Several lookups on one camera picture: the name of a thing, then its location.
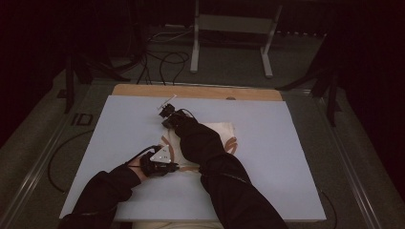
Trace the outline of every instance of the dark background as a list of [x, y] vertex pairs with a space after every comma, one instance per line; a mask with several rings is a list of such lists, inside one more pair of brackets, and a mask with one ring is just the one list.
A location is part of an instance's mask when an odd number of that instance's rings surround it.
[[[2, 1], [0, 5], [0, 146], [49, 91], [70, 52], [84, 52], [109, 64], [110, 34], [134, 28], [131, 53], [141, 51], [142, 26], [193, 23], [188, 0]], [[245, 1], [202, 1], [201, 10], [234, 14]], [[266, 15], [244, 7], [243, 15]], [[308, 35], [329, 35], [312, 69], [344, 66], [339, 86], [365, 128], [405, 199], [405, 3], [402, 1], [292, 1], [277, 28]]]

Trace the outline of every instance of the metal leg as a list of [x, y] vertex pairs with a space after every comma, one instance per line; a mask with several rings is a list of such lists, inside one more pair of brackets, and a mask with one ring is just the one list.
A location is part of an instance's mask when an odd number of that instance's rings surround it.
[[200, 43], [199, 43], [199, 0], [196, 0], [196, 13], [194, 17], [194, 46], [193, 52], [191, 54], [191, 67], [190, 72], [197, 73], [199, 69], [199, 54], [200, 54]]
[[271, 41], [273, 40], [274, 33], [276, 32], [277, 22], [280, 17], [282, 8], [283, 8], [283, 6], [279, 6], [279, 8], [277, 9], [277, 12], [273, 18], [273, 23], [272, 23], [273, 25], [271, 26], [270, 32], [267, 35], [268, 39], [267, 39], [266, 45], [260, 49], [260, 53], [261, 53], [262, 61], [263, 61], [263, 67], [265, 69], [265, 77], [267, 77], [267, 78], [273, 77], [273, 71], [271, 70], [270, 61], [268, 59], [268, 50], [270, 49]]

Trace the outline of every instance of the gray floor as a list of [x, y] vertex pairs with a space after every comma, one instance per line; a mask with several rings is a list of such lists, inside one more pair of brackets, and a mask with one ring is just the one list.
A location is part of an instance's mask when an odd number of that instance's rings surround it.
[[[321, 42], [306, 36], [276, 35], [269, 54], [274, 72], [272, 79], [264, 77], [257, 44], [221, 48], [217, 44], [202, 43], [199, 72], [190, 73], [187, 61], [176, 84], [283, 86], [306, 72]], [[190, 37], [153, 43], [149, 50], [191, 54]], [[171, 56], [167, 60], [179, 61], [176, 58]], [[148, 67], [153, 83], [159, 83], [160, 61], [148, 56]], [[181, 65], [163, 64], [161, 71], [165, 81], [171, 83], [180, 69]], [[137, 66], [124, 76], [135, 83], [141, 70], [142, 67]], [[331, 128], [324, 116], [323, 99], [308, 96], [311, 83], [283, 93], [283, 99], [290, 108], [328, 219], [288, 222], [289, 228], [404, 228], [404, 203], [353, 114], [344, 91], [338, 92], [340, 111], [335, 114], [336, 128]], [[69, 114], [63, 114], [65, 101], [56, 98], [63, 84], [61, 73], [53, 89], [0, 150], [0, 214], [4, 217], [1, 228], [8, 224], [10, 228], [56, 227], [67, 194], [58, 192], [49, 182], [47, 153], [96, 126], [105, 99], [117, 82], [100, 75], [90, 86], [76, 85], [76, 103]], [[71, 125], [75, 113], [94, 115], [95, 120], [91, 126]], [[70, 140], [54, 157], [51, 176], [60, 188], [69, 189], [90, 137], [88, 133]], [[27, 183], [34, 189], [21, 186]]]

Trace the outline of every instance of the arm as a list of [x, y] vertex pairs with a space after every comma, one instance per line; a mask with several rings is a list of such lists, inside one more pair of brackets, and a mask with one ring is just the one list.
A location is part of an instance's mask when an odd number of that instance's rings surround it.
[[176, 129], [176, 134], [181, 138], [184, 157], [200, 164], [202, 186], [224, 228], [287, 228], [273, 206], [251, 185], [241, 162], [224, 150], [218, 133], [190, 119]]
[[[129, 165], [139, 166], [139, 158]], [[60, 229], [108, 229], [119, 202], [132, 195], [132, 188], [147, 179], [140, 168], [120, 165], [110, 173], [99, 172], [86, 185], [74, 210], [59, 223]]]

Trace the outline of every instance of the small device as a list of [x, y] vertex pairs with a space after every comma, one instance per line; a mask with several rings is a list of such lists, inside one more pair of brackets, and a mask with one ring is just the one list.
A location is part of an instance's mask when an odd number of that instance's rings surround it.
[[159, 115], [166, 119], [161, 124], [167, 129], [176, 129], [186, 118], [194, 118], [190, 112], [186, 114], [184, 111], [188, 112], [185, 109], [178, 109], [176, 111], [176, 108], [172, 104], [164, 104]]
[[132, 160], [141, 155], [143, 156], [140, 158], [139, 167], [147, 177], [162, 177], [180, 168], [179, 164], [171, 161], [168, 145], [164, 147], [160, 145], [150, 146], [128, 160], [125, 164], [128, 165]]

